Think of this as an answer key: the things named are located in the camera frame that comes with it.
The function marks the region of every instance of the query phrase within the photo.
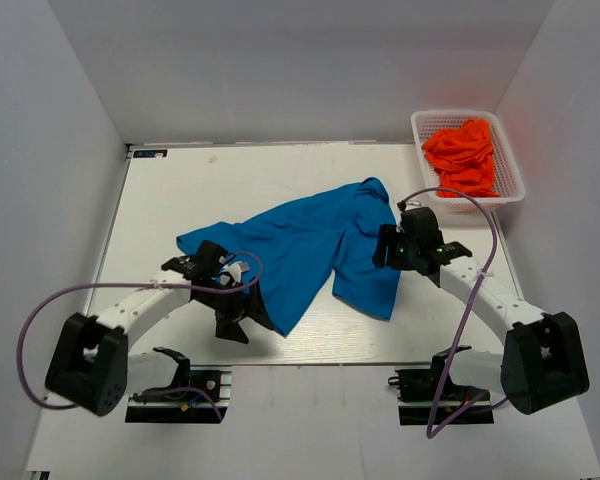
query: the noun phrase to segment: white table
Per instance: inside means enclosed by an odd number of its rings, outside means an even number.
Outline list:
[[[178,234],[239,222],[369,176],[382,180],[393,204],[422,186],[410,145],[171,148],[166,158],[133,159],[100,279],[149,279],[179,254]],[[445,228],[445,238],[484,260],[490,235],[480,222]],[[502,248],[492,271],[513,288]],[[221,425],[127,425],[122,403],[102,419],[80,410],[44,412],[28,468],[50,470],[54,480],[600,475],[575,400],[531,417],[505,408],[495,413],[495,425],[453,426],[434,441],[422,427],[400,427],[395,392],[386,388],[389,365],[428,361],[447,348],[463,305],[405,273],[391,322],[383,322],[333,298],[331,285],[330,279],[286,339],[250,320],[242,322],[249,345],[215,339],[213,313],[192,303],[136,344],[135,351],[162,345],[196,364],[234,365]],[[91,310],[126,293],[98,292]],[[502,348],[476,318],[463,343]],[[318,363],[358,366],[292,366]]]

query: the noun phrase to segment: blue cloth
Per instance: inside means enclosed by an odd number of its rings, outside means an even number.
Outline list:
[[[216,223],[180,235],[178,248],[187,255],[202,240],[229,252],[248,250],[262,260],[260,288],[267,313],[286,336],[298,323],[331,270],[333,295],[362,312],[389,319],[399,271],[376,268],[371,257],[381,224],[395,225],[389,195],[377,178],[285,203],[244,223]],[[257,273],[252,259],[243,280]]]

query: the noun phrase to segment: red cloth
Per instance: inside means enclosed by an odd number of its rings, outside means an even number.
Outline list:
[[[440,175],[440,186],[472,197],[499,197],[493,191],[495,166],[486,120],[469,119],[460,128],[443,128],[422,145],[425,158]],[[440,197],[455,193],[437,192]]]

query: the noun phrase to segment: gray wall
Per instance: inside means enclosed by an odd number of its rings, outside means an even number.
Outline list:
[[[556,2],[497,113],[527,185],[507,242],[527,297],[580,323],[600,460],[600,1]]]
[[[405,139],[493,110],[551,0],[50,0],[129,143]]]
[[[17,381],[18,331],[43,297],[91,278],[124,151],[47,3],[0,0],[0,479],[20,478],[39,413]],[[38,392],[79,300],[33,329]]]

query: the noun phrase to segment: plastic basket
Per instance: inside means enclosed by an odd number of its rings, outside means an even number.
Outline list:
[[[493,161],[496,170],[493,190],[500,195],[500,197],[478,197],[476,200],[487,210],[495,210],[507,203],[519,202],[525,195],[522,177],[498,118],[489,112],[477,110],[427,110],[416,112],[411,116],[413,137],[425,186],[439,186],[440,177],[424,157],[422,145],[438,130],[461,127],[469,118],[482,118],[491,125],[491,143],[493,144]],[[430,206],[443,213],[476,210],[475,205],[465,198],[439,197],[436,192],[430,192],[427,195],[429,196],[428,203],[431,204]]]

